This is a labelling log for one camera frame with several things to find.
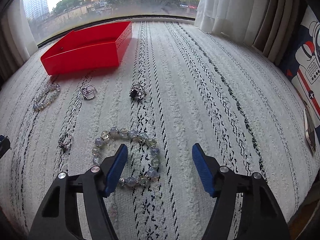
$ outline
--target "cartoon poster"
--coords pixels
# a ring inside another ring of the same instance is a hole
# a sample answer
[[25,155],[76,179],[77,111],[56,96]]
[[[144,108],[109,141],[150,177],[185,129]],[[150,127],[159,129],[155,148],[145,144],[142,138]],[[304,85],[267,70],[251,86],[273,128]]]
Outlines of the cartoon poster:
[[280,68],[308,109],[320,141],[320,23],[308,6]]

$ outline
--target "white textured rug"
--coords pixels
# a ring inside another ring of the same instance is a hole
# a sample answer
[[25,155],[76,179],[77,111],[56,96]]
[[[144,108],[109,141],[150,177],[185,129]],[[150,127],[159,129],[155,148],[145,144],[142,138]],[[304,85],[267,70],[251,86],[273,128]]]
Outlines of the white textured rug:
[[[94,139],[115,124],[155,133],[161,149],[159,182],[117,189],[107,200],[119,239],[201,238],[214,200],[192,161],[196,142],[240,174],[261,172],[287,221],[305,198],[319,153],[312,156],[305,142],[303,103],[284,75],[252,49],[192,25],[134,23],[133,39],[114,72],[51,79],[39,59],[47,49],[33,55],[0,92],[0,133],[12,141],[12,151],[0,160],[0,206],[22,231],[30,230],[59,171],[75,175],[89,169]],[[148,95],[132,103],[128,92],[138,81]],[[52,82],[61,85],[59,97],[35,113],[33,97]],[[92,101],[80,93],[88,84],[99,92]],[[74,137],[69,155],[58,148],[65,132]],[[104,157],[120,143],[110,142]],[[148,167],[148,151],[126,144],[123,176],[138,175]],[[237,231],[240,202],[238,196],[230,237]],[[84,238],[90,239],[81,198],[79,209]]]

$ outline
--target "silver bolt head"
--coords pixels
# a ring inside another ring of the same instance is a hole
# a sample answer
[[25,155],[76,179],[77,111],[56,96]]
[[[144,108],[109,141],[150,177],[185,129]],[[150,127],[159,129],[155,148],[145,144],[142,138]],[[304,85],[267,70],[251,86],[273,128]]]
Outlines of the silver bolt head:
[[65,178],[66,177],[66,173],[65,172],[61,172],[61,173],[59,173],[59,175],[58,175],[58,178],[59,179],[63,179],[63,178]]
[[261,179],[261,174],[258,173],[258,172],[255,172],[255,173],[253,174],[253,177],[254,177],[255,179]]
[[221,167],[220,167],[220,171],[223,172],[223,173],[226,173],[226,172],[229,171],[229,168],[226,167],[226,166],[221,166]]
[[91,172],[93,172],[93,173],[96,173],[96,172],[98,172],[98,171],[100,171],[100,167],[99,167],[99,166],[93,166],[93,167],[91,168]]

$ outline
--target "silver ring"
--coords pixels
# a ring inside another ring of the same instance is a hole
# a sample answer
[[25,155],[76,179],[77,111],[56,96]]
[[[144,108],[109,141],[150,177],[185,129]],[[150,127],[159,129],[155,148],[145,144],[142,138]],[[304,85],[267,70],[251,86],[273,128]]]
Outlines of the silver ring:
[[[64,140],[67,137],[69,138],[69,140],[66,143],[64,143]],[[72,140],[72,135],[70,133],[65,133],[61,135],[58,141],[59,147],[63,150],[68,150],[71,146],[71,140]]]
[[92,100],[95,98],[94,92],[96,92],[96,87],[94,85],[88,85],[81,90],[81,94],[84,100]]
[[143,85],[137,83],[137,84],[133,84],[131,86],[129,96],[132,99],[134,99],[134,98],[141,99],[145,95],[146,95],[146,88]]

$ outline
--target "red plastic box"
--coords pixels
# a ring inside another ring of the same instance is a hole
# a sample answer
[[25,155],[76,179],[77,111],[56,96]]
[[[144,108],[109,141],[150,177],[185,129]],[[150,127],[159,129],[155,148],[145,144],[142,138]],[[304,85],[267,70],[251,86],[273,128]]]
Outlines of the red plastic box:
[[117,22],[71,31],[40,58],[48,75],[119,66],[132,38],[132,23]]

